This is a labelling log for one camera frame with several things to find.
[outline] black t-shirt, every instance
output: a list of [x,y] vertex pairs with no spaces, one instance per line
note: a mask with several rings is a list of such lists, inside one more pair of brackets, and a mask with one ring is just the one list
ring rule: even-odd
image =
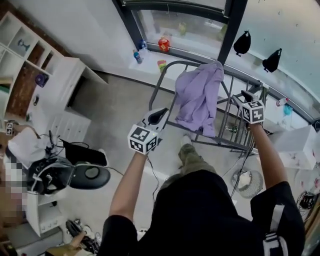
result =
[[251,200],[252,221],[237,214],[223,179],[212,172],[192,172],[162,189],[156,198],[150,228],[140,241],[126,217],[104,223],[98,256],[104,255],[264,255],[275,205],[284,205],[278,235],[290,256],[300,256],[305,229],[287,182]]

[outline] white cloth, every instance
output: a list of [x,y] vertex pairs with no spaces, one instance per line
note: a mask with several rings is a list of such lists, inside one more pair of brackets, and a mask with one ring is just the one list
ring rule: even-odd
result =
[[11,153],[24,165],[29,168],[33,162],[46,157],[46,147],[50,147],[49,137],[38,139],[34,131],[27,127],[18,135],[9,140],[8,148]]

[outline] window frame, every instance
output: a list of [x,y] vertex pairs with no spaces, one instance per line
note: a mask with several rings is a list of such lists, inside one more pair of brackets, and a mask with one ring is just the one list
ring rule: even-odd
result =
[[[147,39],[145,32],[139,29],[139,27],[141,29],[143,28],[138,17],[138,11],[140,10],[168,11],[169,8],[169,10],[172,12],[195,15],[227,24],[227,30],[225,32],[217,59],[172,46],[170,47],[169,52],[163,52],[160,51],[157,44],[147,42],[148,49],[153,52],[161,52],[163,54],[168,54],[201,64],[218,60],[224,66],[226,74],[237,74],[243,78],[244,81],[249,81],[252,85],[260,83],[257,78],[225,64],[236,39],[248,0],[226,0],[224,10],[180,0],[112,0],[112,2],[116,7],[137,50],[140,48],[141,40]],[[285,97],[281,92],[272,87],[269,88],[268,94],[278,100]],[[294,111],[309,124],[312,124],[315,121],[315,119],[313,119],[305,110],[299,107],[292,100],[289,99],[287,104],[291,106]]]
[[[195,15],[227,24],[227,30],[217,58],[217,60],[224,65],[235,41],[248,0],[226,0],[225,10],[198,3],[177,0],[112,0],[112,2],[119,12],[137,50],[139,49],[141,39],[146,38],[144,31],[140,31],[137,25],[140,21],[135,12],[140,10],[168,11],[169,9],[172,12]],[[149,46],[151,51],[158,51],[153,44],[150,44]],[[196,54],[195,52],[182,50],[180,54],[183,58],[189,60],[199,60],[199,54]]]

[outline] bottle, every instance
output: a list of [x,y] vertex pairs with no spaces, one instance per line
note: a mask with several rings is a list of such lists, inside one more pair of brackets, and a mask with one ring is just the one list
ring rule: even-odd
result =
[[148,45],[145,40],[141,39],[140,45],[141,45],[141,49],[146,49],[146,50],[148,49]]
[[169,52],[170,42],[164,36],[161,36],[161,38],[158,41],[158,45],[161,51]]
[[286,104],[288,102],[289,98],[281,98],[279,99],[275,104],[277,105],[277,107],[283,106],[284,104]]
[[185,36],[187,32],[187,24],[185,22],[180,22],[178,26],[180,36]]
[[136,62],[138,62],[138,64],[142,63],[142,58],[140,57],[139,52],[137,52],[136,50],[133,50],[133,57],[136,59]]

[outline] blue bottle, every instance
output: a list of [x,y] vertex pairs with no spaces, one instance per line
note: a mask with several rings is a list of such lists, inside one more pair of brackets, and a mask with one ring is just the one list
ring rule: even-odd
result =
[[141,49],[148,49],[147,42],[143,39],[140,40]]
[[139,64],[142,63],[142,58],[140,57],[139,52],[137,52],[136,50],[133,50],[133,57],[136,59],[136,62],[138,62]]

